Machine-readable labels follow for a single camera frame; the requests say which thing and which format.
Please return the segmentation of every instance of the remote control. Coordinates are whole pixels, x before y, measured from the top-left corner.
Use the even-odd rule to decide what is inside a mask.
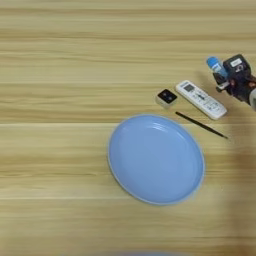
[[[188,80],[176,85],[176,91],[213,120],[219,119],[227,112],[220,102]]]

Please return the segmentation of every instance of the blue plate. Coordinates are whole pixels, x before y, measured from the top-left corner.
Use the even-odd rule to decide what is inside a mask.
[[[151,204],[173,204],[201,184],[204,157],[193,137],[177,123],[156,115],[139,115],[113,132],[108,160],[120,185]]]

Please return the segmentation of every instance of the black device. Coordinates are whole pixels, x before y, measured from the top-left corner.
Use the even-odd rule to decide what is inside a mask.
[[[227,93],[249,104],[256,110],[256,78],[251,74],[251,67],[242,54],[235,55],[223,62],[227,77],[213,73],[217,91]]]
[[[168,89],[164,89],[156,96],[156,102],[164,108],[169,108],[177,99],[177,95]]]

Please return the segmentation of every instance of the black stick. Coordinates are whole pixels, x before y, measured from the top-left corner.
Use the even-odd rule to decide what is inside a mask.
[[[212,132],[212,133],[214,133],[214,134],[216,134],[216,135],[219,135],[220,137],[223,137],[223,138],[225,138],[225,139],[228,140],[228,137],[227,137],[227,136],[223,135],[223,134],[220,133],[220,132],[217,132],[216,130],[212,129],[211,127],[209,127],[209,126],[207,126],[207,125],[205,125],[205,124],[202,124],[202,123],[200,123],[200,122],[198,122],[198,121],[196,121],[196,120],[194,120],[194,119],[192,119],[192,118],[190,118],[190,117],[188,117],[188,116],[185,116],[185,115],[181,114],[180,112],[175,112],[175,113],[176,113],[176,115],[178,115],[178,116],[180,116],[180,117],[183,117],[184,119],[186,119],[186,120],[188,120],[188,121],[190,121],[190,122],[192,122],[192,123],[194,123],[194,124],[196,124],[196,125],[202,127],[203,129],[205,129],[205,130],[207,130],[207,131],[209,131],[209,132]]]

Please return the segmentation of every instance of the small black object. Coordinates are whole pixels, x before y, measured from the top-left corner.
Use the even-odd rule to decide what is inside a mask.
[[[200,122],[198,122],[198,121],[196,121],[196,120],[194,120],[194,119],[192,119],[192,118],[190,118],[190,117],[188,117],[188,116],[185,116],[185,115],[181,114],[180,112],[175,112],[175,113],[176,113],[176,115],[178,115],[178,116],[180,116],[180,117],[183,117],[184,119],[190,121],[191,123],[194,123],[194,124],[200,126],[201,128],[203,128],[203,129],[205,129],[205,130],[207,130],[207,131],[209,131],[209,132],[212,132],[212,133],[214,133],[214,134],[216,134],[216,135],[218,135],[218,136],[220,136],[220,137],[223,137],[223,138],[225,138],[225,139],[228,140],[228,137],[227,137],[227,136],[223,135],[223,134],[220,133],[220,132],[217,132],[216,130],[212,129],[211,127],[209,127],[209,126],[207,126],[207,125],[205,125],[205,124],[202,124],[202,123],[200,123]]]
[[[178,97],[169,91],[164,89],[156,96],[156,102],[164,108],[168,108]]]

